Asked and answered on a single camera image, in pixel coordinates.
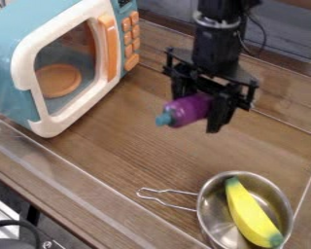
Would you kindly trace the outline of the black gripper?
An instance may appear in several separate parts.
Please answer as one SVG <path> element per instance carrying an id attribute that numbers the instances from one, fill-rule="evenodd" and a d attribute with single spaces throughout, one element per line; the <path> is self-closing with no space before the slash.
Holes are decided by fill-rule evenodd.
<path id="1" fill-rule="evenodd" d="M 171 78 L 173 99 L 197 94 L 213 97 L 207 113 L 207 133 L 217 133 L 233 119 L 237 108 L 252 108 L 258 80 L 244 70 L 246 16 L 213 18 L 195 13 L 193 48 L 166 49 L 163 74 Z"/>

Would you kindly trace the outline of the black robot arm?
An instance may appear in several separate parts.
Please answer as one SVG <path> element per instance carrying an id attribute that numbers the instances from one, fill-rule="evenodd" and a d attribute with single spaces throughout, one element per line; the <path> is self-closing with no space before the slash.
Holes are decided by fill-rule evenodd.
<path id="1" fill-rule="evenodd" d="M 238 109 L 252 108 L 258 80 L 240 65 L 249 11 L 261 0 L 199 0 L 194 47 L 169 47 L 163 74 L 173 100 L 155 118 L 159 126 L 183 127 L 205 120 L 217 133 Z"/>

